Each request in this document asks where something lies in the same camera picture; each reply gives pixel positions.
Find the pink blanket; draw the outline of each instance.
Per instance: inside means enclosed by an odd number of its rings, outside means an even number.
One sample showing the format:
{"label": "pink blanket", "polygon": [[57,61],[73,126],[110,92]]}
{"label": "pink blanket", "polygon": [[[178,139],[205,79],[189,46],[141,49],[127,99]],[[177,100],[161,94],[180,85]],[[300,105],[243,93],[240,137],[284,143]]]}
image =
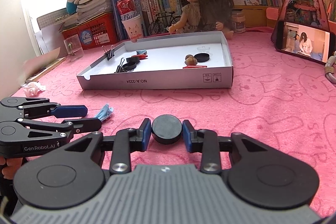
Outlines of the pink blanket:
{"label": "pink blanket", "polygon": [[[335,86],[324,77],[322,65],[276,52],[269,33],[235,34],[229,45],[234,63],[231,89],[83,91],[76,74],[103,54],[97,48],[41,78],[47,90],[39,96],[63,105],[84,104],[88,117],[109,103],[115,111],[103,124],[105,135],[162,114],[189,119],[196,129],[208,128],[221,136],[245,133],[314,167],[320,188],[311,208],[321,216],[330,215],[336,206]],[[25,96],[23,90],[15,95]],[[109,167],[110,156],[107,153],[104,168]],[[182,140],[164,146],[151,139],[147,152],[132,154],[133,167],[139,163],[199,165],[200,155],[188,154]],[[222,164],[230,166],[225,153]]]}

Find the doll's foot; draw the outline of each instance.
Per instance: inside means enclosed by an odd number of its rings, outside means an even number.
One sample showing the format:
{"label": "doll's foot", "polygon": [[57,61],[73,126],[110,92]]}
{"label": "doll's foot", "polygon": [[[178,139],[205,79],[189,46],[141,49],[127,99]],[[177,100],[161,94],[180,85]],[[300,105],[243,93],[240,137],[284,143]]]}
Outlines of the doll's foot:
{"label": "doll's foot", "polygon": [[232,39],[233,38],[233,31],[229,31],[229,32],[226,32],[225,34],[224,34],[224,36],[225,36],[225,38],[226,39]]}

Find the hand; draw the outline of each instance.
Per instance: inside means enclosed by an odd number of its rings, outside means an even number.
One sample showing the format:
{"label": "hand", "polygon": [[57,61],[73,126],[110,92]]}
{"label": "hand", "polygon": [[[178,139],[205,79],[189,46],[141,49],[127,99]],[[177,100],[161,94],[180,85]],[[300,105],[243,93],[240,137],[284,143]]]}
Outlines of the hand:
{"label": "hand", "polygon": [[224,28],[224,24],[221,22],[216,22],[216,30],[221,31]]}
{"label": "hand", "polygon": [[4,157],[0,157],[0,165],[5,165],[5,163],[7,163],[7,166],[2,169],[3,177],[12,180],[22,165],[22,158],[5,159]]}
{"label": "hand", "polygon": [[170,34],[173,34],[175,31],[176,31],[176,28],[175,28],[174,24],[171,25],[171,26],[168,28],[168,32],[169,32]]}

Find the paper cup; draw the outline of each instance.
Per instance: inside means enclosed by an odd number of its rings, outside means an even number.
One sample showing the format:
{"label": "paper cup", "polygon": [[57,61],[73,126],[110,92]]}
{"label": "paper cup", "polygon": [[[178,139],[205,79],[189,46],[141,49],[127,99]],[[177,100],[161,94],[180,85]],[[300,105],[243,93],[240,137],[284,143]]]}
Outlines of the paper cup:
{"label": "paper cup", "polygon": [[129,20],[124,20],[122,23],[132,42],[136,42],[138,39],[143,38],[140,15]]}

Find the red plastic basket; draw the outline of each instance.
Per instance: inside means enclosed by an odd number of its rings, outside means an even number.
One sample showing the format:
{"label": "red plastic basket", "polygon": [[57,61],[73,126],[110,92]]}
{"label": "red plastic basket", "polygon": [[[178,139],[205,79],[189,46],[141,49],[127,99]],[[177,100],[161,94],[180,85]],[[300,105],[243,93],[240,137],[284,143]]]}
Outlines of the red plastic basket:
{"label": "red plastic basket", "polygon": [[62,32],[64,39],[78,34],[83,50],[118,43],[113,13],[106,13]]}

